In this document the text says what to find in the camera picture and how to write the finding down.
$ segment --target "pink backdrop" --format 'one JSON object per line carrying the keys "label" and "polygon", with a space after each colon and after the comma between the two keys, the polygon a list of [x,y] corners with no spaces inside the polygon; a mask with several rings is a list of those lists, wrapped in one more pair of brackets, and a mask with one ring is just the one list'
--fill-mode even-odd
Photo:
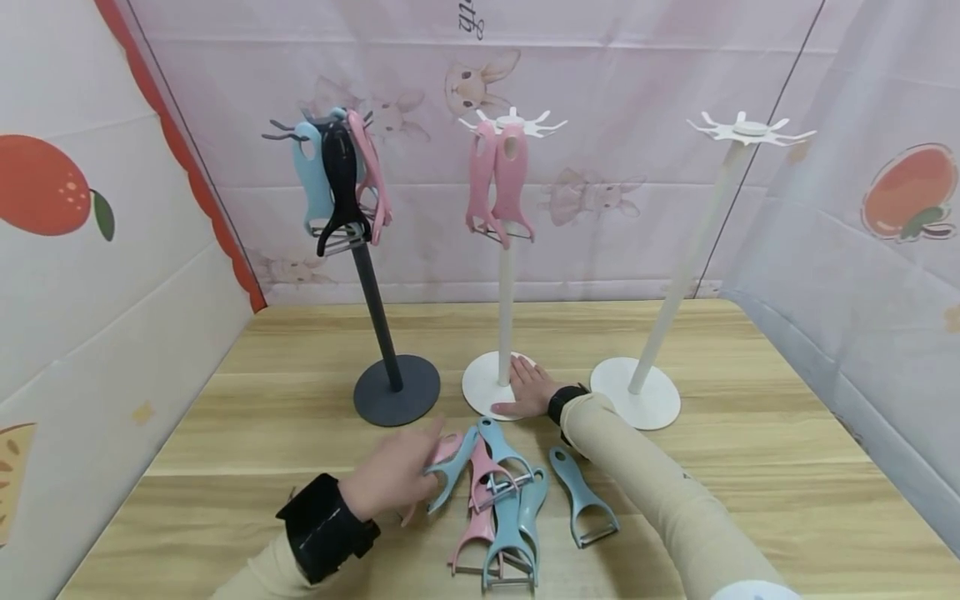
{"label": "pink backdrop", "polygon": [[[725,151],[685,119],[803,117],[859,4],[132,0],[270,303],[362,299],[349,257],[314,256],[288,143],[260,137],[333,104],[374,112],[396,216],[373,252],[386,301],[495,300],[496,246],[463,225],[470,137],[455,117],[509,104],[569,119],[531,144],[538,236],[520,244],[517,297],[661,296]],[[699,296],[787,156],[764,148],[740,174]]]}

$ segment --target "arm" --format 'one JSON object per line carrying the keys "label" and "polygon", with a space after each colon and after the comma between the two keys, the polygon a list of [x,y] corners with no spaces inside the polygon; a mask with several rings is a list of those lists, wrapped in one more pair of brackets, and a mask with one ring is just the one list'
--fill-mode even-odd
{"label": "arm", "polygon": [[416,504],[436,492],[424,475],[444,420],[423,430],[405,428],[384,439],[351,475],[321,475],[277,514],[284,531],[210,600],[287,600],[313,596],[352,554],[361,558],[379,535],[372,519]]}
{"label": "arm", "polygon": [[720,501],[621,419],[608,398],[563,388],[551,404],[570,445],[616,481],[660,534],[690,600],[799,600]]}
{"label": "arm", "polygon": [[[357,526],[369,522],[376,514],[376,509],[368,506],[365,500],[370,496],[364,493],[353,478],[347,478],[339,483],[338,489],[346,505],[349,515],[348,521]],[[341,546],[339,551],[333,548],[332,554],[346,559],[352,548],[348,547],[348,540],[334,538],[328,543]],[[304,569],[298,564],[294,556],[291,538],[286,529],[273,538],[267,547],[256,557],[247,561],[247,566],[235,574],[229,581],[217,588],[210,600],[281,600],[289,598],[306,598],[313,596],[319,589],[329,583],[329,579],[311,585],[304,575]]]}

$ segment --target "red border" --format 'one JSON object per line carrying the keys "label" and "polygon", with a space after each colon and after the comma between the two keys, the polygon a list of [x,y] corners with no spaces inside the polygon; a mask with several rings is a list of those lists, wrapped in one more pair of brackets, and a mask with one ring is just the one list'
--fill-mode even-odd
{"label": "red border", "polygon": [[210,223],[213,224],[213,234],[216,236],[217,241],[220,242],[220,247],[224,249],[224,252],[227,253],[227,256],[229,256],[233,262],[233,273],[236,275],[241,287],[247,290],[247,293],[250,295],[250,305],[253,312],[255,313],[266,308],[267,302],[263,298],[260,286],[257,285],[256,279],[253,277],[250,264],[233,239],[233,235],[230,233],[227,225],[227,219],[225,219],[223,213],[220,212],[220,206],[213,198],[213,194],[210,193],[210,188],[207,187],[206,180],[204,180],[204,176],[200,173],[200,167],[197,161],[194,160],[193,155],[190,154],[186,140],[180,135],[177,124],[170,116],[170,111],[167,110],[166,105],[163,104],[163,97],[160,95],[160,90],[156,87],[156,82],[154,82],[154,78],[150,74],[150,69],[147,68],[147,63],[144,62],[143,56],[136,46],[136,42],[133,41],[130,30],[127,29],[127,23],[124,21],[123,15],[119,9],[117,9],[113,0],[93,1],[97,5],[97,8],[100,9],[100,14],[107,22],[107,26],[110,27],[110,31],[113,32],[113,36],[117,38],[117,41],[120,42],[120,45],[122,45],[127,52],[127,63],[130,65],[130,70],[133,78],[136,80],[136,84],[140,87],[140,92],[143,93],[144,98],[146,98],[151,108],[160,116],[160,126],[163,128],[163,134],[167,138],[170,151],[173,152],[177,162],[179,162],[180,166],[186,171],[187,178],[190,181],[190,189],[193,190],[197,204],[200,205],[201,210],[209,217]]}

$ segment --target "blue peeler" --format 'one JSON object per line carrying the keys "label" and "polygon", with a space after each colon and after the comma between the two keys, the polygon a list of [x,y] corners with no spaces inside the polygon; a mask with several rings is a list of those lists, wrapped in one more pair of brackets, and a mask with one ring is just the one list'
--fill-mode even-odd
{"label": "blue peeler", "polygon": [[[494,586],[533,585],[540,583],[537,560],[530,544],[520,535],[520,497],[515,493],[503,496],[493,506],[496,512],[496,535],[487,549],[487,559],[481,572],[483,590]],[[502,553],[504,560],[527,573],[527,577],[491,581],[490,563]]]}
{"label": "blue peeler", "polygon": [[[558,445],[550,448],[549,454],[550,466],[553,467],[557,477],[564,482],[566,490],[570,493],[570,535],[577,542],[577,547],[582,550],[595,541],[620,531],[620,522],[616,520],[613,510],[587,486],[584,475],[580,472],[580,468],[577,467],[573,457]],[[580,536],[577,534],[577,516],[590,506],[603,509],[610,517],[610,523],[606,527],[586,532]]]}
{"label": "blue peeler", "polygon": [[516,483],[515,487],[503,489],[498,487],[494,490],[493,498],[482,503],[482,506],[477,507],[477,511],[482,511],[491,504],[497,503],[504,495],[516,493],[519,486],[533,481],[534,470],[530,467],[527,459],[520,456],[519,453],[507,443],[507,439],[503,437],[503,429],[500,428],[500,423],[489,417],[483,417],[478,421],[477,429],[480,432],[480,436],[487,442],[487,446],[490,448],[490,457],[494,463],[499,465],[506,460],[516,460],[527,470],[525,474],[514,478],[514,482]]}
{"label": "blue peeler", "polygon": [[[540,566],[540,536],[537,534],[537,514],[546,500],[547,490],[546,470],[542,467],[534,469],[534,478],[530,483],[520,489],[520,517],[518,525],[520,533],[530,541],[530,547],[534,551],[534,560],[537,561],[534,568]],[[500,491],[510,486],[510,482],[494,484],[493,481],[487,484],[488,489]],[[514,566],[517,564],[507,555],[507,561]]]}
{"label": "blue peeler", "polygon": [[428,515],[435,513],[437,509],[442,507],[449,499],[450,494],[453,492],[453,487],[457,485],[457,480],[460,479],[461,473],[464,472],[464,468],[467,466],[467,461],[473,452],[473,447],[476,445],[479,436],[480,433],[477,431],[477,428],[471,427],[464,435],[464,442],[460,444],[460,449],[453,455],[453,458],[445,463],[431,465],[423,472],[424,474],[442,473],[446,479],[444,490],[440,492],[440,495],[437,496],[436,499],[426,505],[426,513]]}
{"label": "blue peeler", "polygon": [[303,228],[313,237],[310,222],[314,219],[329,219],[333,214],[333,198],[330,196],[330,183],[326,180],[324,160],[321,157],[321,142],[323,137],[320,131],[311,123],[302,121],[294,127],[294,134],[307,138],[313,144],[313,157],[307,158],[300,146],[302,142],[294,140],[294,168],[300,185],[306,192],[306,216],[303,217]]}

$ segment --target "white peeler stand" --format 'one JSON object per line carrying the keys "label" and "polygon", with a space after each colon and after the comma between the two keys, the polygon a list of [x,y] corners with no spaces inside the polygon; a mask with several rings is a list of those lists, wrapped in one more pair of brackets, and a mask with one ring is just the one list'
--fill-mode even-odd
{"label": "white peeler stand", "polygon": [[816,132],[801,135],[779,135],[775,133],[789,122],[781,119],[775,125],[766,125],[746,120],[746,114],[739,112],[732,125],[714,123],[708,114],[702,113],[709,127],[698,127],[687,121],[694,129],[706,133],[714,140],[730,140],[716,183],[713,195],[706,208],[703,219],[690,239],[686,253],[681,257],[667,290],[666,299],[660,307],[653,330],[647,338],[646,346],[639,360],[624,356],[608,358],[590,374],[590,388],[610,398],[616,412],[635,429],[662,429],[680,415],[681,400],[677,386],[667,374],[654,366],[657,354],[663,345],[670,325],[673,324],[680,304],[684,300],[694,269],[703,263],[704,253],[709,247],[710,233],[716,231],[722,218],[724,205],[733,189],[735,174],[753,144],[769,143],[776,146],[801,144]]}
{"label": "white peeler stand", "polygon": [[[540,122],[549,116],[550,111],[544,112],[534,121],[527,121],[516,115],[516,108],[510,108],[510,114],[497,118],[495,121],[488,119],[480,110],[477,110],[477,116],[482,120],[491,121],[496,128],[497,134],[503,131],[506,125],[518,123],[523,125],[523,131],[527,137],[547,137],[557,129],[566,124],[566,121],[550,127],[540,125]],[[467,121],[460,119],[460,122],[470,129],[476,129]],[[518,232],[518,225],[510,221],[503,222],[503,228],[509,235],[515,235]],[[514,237],[509,249],[500,246],[500,281],[499,281],[499,348],[496,351],[487,352],[473,359],[467,369],[464,371],[463,390],[464,398],[467,404],[485,417],[496,420],[515,420],[515,417],[505,417],[491,412],[491,406],[500,402],[514,402],[514,391],[510,387],[510,357],[519,355],[513,352],[513,328],[514,328],[514,268],[516,264],[516,244],[519,239]],[[529,357],[524,356],[531,364],[536,364]]]}

